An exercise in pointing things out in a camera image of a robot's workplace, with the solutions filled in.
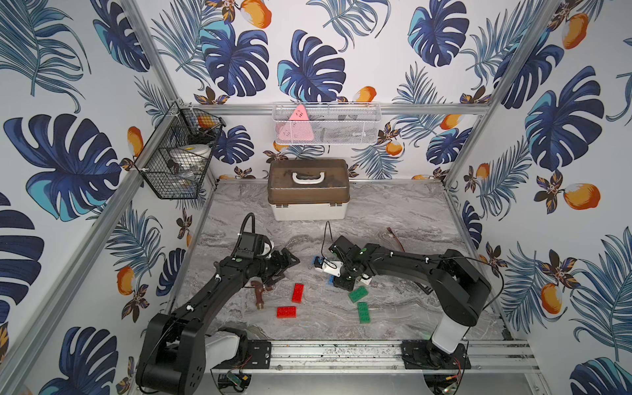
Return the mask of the green lego brick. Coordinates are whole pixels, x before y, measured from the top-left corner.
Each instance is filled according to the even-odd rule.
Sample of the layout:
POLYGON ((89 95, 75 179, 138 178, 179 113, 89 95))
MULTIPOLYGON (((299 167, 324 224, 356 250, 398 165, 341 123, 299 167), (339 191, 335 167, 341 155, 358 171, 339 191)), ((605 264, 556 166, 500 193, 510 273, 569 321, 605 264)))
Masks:
POLYGON ((360 324, 369 324, 371 322, 371 318, 368 304, 365 302, 358 302, 356 307, 359 314, 360 324))
POLYGON ((354 291, 351 291, 348 294, 350 301, 355 304, 361 301, 363 298, 367 297, 369 294, 368 290, 364 286, 359 286, 354 291))

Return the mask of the red lego brick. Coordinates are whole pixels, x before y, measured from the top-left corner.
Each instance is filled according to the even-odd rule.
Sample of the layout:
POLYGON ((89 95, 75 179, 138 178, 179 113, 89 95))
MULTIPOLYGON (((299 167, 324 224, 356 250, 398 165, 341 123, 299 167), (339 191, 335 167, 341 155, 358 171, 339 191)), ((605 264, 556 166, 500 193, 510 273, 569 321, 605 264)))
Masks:
POLYGON ((304 285, 300 283, 296 283, 294 287, 294 291, 291 297, 291 302, 295 304, 301 304, 304 294, 304 285))
POLYGON ((297 317, 296 306, 282 306, 276 309, 278 319, 295 319, 297 317))

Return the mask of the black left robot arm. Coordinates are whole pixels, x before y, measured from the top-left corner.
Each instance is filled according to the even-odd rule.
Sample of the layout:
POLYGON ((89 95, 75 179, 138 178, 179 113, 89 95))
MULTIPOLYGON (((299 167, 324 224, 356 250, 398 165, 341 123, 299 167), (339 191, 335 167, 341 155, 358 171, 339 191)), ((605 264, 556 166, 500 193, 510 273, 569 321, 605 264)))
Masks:
POLYGON ((195 393, 207 368, 207 329, 217 314, 251 279, 273 286, 299 262, 288 249, 275 250, 266 235, 258 234, 255 215, 248 213, 235 247, 216 264, 214 277, 174 312, 150 320, 138 360, 138 387, 195 393))

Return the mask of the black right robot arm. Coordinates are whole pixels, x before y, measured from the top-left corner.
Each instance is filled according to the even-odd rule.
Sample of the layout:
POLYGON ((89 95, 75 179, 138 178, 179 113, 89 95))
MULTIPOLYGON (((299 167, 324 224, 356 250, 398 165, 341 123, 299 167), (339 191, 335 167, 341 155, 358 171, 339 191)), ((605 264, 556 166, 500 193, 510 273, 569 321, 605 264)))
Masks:
POLYGON ((342 263, 334 286, 351 291, 361 277, 398 277, 434 291, 443 310, 431 336, 431 350, 452 355, 470 328, 477 325, 492 287, 457 250, 440 254, 398 252, 377 244, 360 247, 341 236, 329 247, 342 263))

